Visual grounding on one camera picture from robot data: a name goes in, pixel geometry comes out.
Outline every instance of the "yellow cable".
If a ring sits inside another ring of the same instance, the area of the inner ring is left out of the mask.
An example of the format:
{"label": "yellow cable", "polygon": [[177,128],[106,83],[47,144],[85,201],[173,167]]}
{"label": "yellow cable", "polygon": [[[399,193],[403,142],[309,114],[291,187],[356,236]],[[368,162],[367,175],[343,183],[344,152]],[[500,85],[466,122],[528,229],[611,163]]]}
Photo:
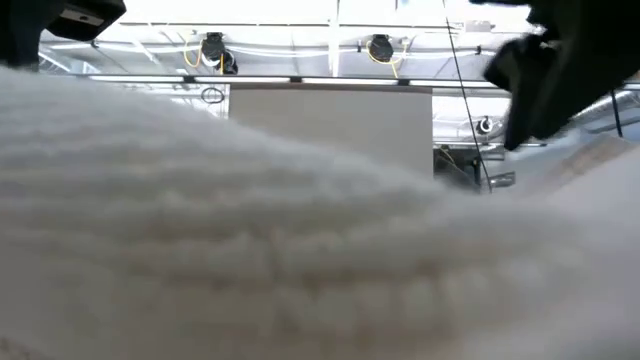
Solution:
{"label": "yellow cable", "polygon": [[189,47],[189,40],[188,37],[185,37],[185,42],[184,42],[184,51],[182,52],[182,55],[184,56],[184,62],[187,63],[187,65],[191,66],[192,68],[197,68],[198,66],[200,66],[200,58],[202,57],[202,41],[200,40],[200,46],[198,46],[198,58],[196,59],[196,63],[192,63],[189,60],[189,55],[187,55],[187,51],[188,51],[188,47]]}
{"label": "yellow cable", "polygon": [[377,59],[375,59],[373,57],[373,55],[371,55],[371,40],[367,41],[366,47],[367,47],[367,55],[369,55],[369,58],[371,60],[373,60],[373,62],[378,63],[378,64],[383,64],[383,65],[391,65],[391,70],[393,70],[393,75],[396,77],[396,79],[398,78],[398,70],[396,69],[396,64],[399,63],[400,61],[404,60],[404,58],[407,56],[407,44],[404,44],[404,47],[402,49],[402,55],[400,56],[400,58],[394,60],[394,61],[379,61]]}

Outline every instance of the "light fixture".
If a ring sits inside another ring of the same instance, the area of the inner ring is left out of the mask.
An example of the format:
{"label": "light fixture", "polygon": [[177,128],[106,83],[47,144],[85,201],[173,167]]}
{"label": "light fixture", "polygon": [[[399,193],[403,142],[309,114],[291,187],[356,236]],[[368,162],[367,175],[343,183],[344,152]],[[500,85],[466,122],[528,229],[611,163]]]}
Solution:
{"label": "light fixture", "polygon": [[202,40],[202,56],[208,60],[221,75],[237,75],[238,64],[236,58],[227,50],[222,41],[222,33],[207,33]]}
{"label": "light fixture", "polygon": [[375,60],[388,63],[393,57],[393,46],[389,42],[389,35],[376,34],[367,46],[369,55]]}
{"label": "light fixture", "polygon": [[118,75],[91,75],[87,76],[87,78],[94,81],[104,81],[104,82],[118,82],[118,83],[158,83],[158,84],[166,84],[166,83],[181,83],[184,82],[184,78],[182,76],[118,76]]}
{"label": "light fixture", "polygon": [[398,80],[391,79],[303,78],[302,82],[323,85],[398,85]]}
{"label": "light fixture", "polygon": [[196,76],[194,81],[201,84],[237,84],[237,83],[288,83],[291,79],[288,77],[260,77],[260,76]]}
{"label": "light fixture", "polygon": [[[411,86],[438,87],[438,88],[459,88],[458,80],[411,80]],[[488,81],[463,81],[462,86],[469,89],[497,89]]]}

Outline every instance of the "gray panel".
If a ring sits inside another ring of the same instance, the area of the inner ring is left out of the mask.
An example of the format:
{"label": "gray panel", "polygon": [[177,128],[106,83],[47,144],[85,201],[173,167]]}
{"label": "gray panel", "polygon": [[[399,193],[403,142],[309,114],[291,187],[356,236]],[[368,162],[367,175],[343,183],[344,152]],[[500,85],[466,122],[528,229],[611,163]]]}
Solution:
{"label": "gray panel", "polygon": [[433,175],[429,93],[232,87],[230,102],[243,124]]}

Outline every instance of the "white knit fabric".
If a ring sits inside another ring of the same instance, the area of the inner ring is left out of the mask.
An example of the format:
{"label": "white knit fabric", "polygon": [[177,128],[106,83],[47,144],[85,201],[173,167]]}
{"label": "white knit fabric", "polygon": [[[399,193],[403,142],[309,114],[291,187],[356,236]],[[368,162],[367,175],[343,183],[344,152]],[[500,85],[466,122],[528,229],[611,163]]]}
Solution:
{"label": "white knit fabric", "polygon": [[593,186],[564,195],[576,217],[96,83],[0,83],[0,344],[55,360],[640,354],[638,226],[603,216]]}

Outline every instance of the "ceiling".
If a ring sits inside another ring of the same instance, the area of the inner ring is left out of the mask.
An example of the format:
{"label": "ceiling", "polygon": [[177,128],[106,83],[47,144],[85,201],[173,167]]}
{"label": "ceiling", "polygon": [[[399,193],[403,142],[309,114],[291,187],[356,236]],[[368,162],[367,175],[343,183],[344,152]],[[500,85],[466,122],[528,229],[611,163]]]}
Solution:
{"label": "ceiling", "polygon": [[[399,78],[458,79],[453,40],[461,77],[480,80],[502,43],[535,30],[525,21],[527,8],[468,0],[447,0],[446,10],[441,0],[125,3],[128,12],[95,46],[44,33],[41,52],[48,66],[72,73],[214,75],[212,67],[197,61],[197,49],[206,32],[222,32],[241,75],[393,78],[390,65],[371,61],[366,47],[362,51],[371,35],[388,34]],[[471,135],[464,105],[461,98],[434,98],[436,138]],[[499,118],[507,106],[506,98],[469,99],[474,120]]]}

